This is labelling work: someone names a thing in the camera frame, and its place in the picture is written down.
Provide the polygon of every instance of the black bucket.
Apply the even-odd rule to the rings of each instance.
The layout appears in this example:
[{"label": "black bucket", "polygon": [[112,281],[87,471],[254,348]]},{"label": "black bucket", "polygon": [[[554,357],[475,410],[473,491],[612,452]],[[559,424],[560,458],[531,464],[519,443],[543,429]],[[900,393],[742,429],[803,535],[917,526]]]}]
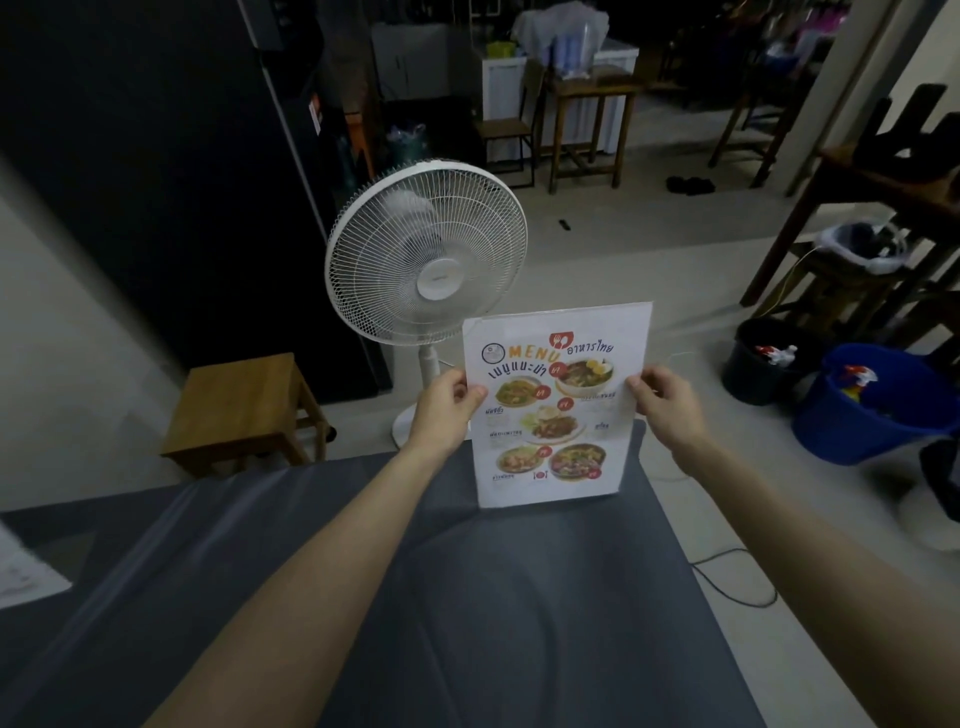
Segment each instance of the black bucket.
[{"label": "black bucket", "polygon": [[[756,347],[797,347],[788,367],[778,367]],[[736,329],[733,351],[724,365],[723,385],[747,404],[770,404],[786,397],[804,376],[820,370],[827,347],[815,334],[780,319],[747,319]]]}]

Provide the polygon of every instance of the white wall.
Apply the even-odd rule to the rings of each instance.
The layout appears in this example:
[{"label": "white wall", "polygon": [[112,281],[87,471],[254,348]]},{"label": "white wall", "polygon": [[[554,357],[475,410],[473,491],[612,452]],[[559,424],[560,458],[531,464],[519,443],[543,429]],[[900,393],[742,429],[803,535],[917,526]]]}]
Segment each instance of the white wall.
[{"label": "white wall", "polygon": [[920,84],[947,84],[930,115],[929,129],[948,111],[960,111],[960,0],[947,0],[890,93],[893,105],[882,127],[889,129]]},{"label": "white wall", "polygon": [[890,6],[900,2],[897,12],[924,0],[860,0],[853,3],[850,15],[840,26],[817,82],[810,89],[793,130],[783,141],[767,187],[785,191],[815,148],[822,129],[829,124],[850,79],[877,30],[886,21]]},{"label": "white wall", "polygon": [[0,158],[0,511],[179,482],[180,374]]}]

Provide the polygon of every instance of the food photo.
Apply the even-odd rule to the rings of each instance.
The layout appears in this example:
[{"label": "food photo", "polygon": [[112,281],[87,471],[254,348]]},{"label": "food photo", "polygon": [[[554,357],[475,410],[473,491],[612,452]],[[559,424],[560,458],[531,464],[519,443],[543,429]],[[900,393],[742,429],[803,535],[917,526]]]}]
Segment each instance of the food photo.
[{"label": "food photo", "polygon": [[557,389],[571,397],[593,397],[600,394],[613,377],[613,364],[608,359],[581,359],[564,366],[556,376]]},{"label": "food photo", "polygon": [[535,445],[557,445],[584,431],[584,425],[569,413],[561,412],[552,404],[545,404],[537,408],[537,412],[529,412],[520,419],[523,428],[523,439]]},{"label": "food photo", "polygon": [[524,445],[521,448],[508,449],[496,459],[496,467],[504,473],[528,473],[543,463],[543,458],[537,455],[537,448]]},{"label": "food photo", "polygon": [[550,472],[561,480],[595,478],[601,473],[606,451],[598,445],[569,445],[550,458]]},{"label": "food photo", "polygon": [[526,407],[537,401],[540,382],[532,376],[518,376],[505,381],[496,390],[496,400],[505,407]]}]

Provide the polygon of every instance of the white plastic bag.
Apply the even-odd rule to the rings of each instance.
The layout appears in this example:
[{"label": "white plastic bag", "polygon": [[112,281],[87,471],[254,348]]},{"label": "white plastic bag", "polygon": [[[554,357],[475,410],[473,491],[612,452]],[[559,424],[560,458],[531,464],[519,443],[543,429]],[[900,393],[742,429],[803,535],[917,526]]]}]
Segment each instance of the white plastic bag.
[{"label": "white plastic bag", "polygon": [[544,65],[550,62],[553,49],[554,66],[563,78],[570,78],[588,75],[609,30],[609,15],[574,1],[545,11],[522,12],[511,37]]},{"label": "white plastic bag", "polygon": [[828,250],[831,253],[840,255],[840,257],[848,260],[849,262],[855,263],[861,268],[865,268],[868,273],[872,273],[875,276],[885,276],[888,273],[893,273],[906,263],[907,259],[910,257],[910,246],[907,244],[906,236],[903,234],[902,230],[888,222],[882,222],[879,220],[861,220],[858,222],[866,222],[870,225],[873,225],[875,231],[878,231],[881,228],[889,228],[891,231],[893,231],[894,242],[897,243],[897,251],[892,255],[887,255],[886,257],[875,257],[869,259],[857,255],[850,248],[848,248],[842,240],[842,229],[848,228],[853,223],[836,225],[821,232],[819,235],[817,235],[817,241],[815,243],[816,248],[819,250]]}]

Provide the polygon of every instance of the black cabinet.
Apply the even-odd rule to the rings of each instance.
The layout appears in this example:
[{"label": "black cabinet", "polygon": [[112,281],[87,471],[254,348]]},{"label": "black cabinet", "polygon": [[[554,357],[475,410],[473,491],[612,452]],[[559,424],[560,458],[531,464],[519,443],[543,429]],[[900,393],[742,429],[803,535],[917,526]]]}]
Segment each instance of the black cabinet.
[{"label": "black cabinet", "polygon": [[322,48],[255,50],[236,0],[0,3],[14,167],[185,368],[292,351],[332,401],[390,377],[324,289]]}]

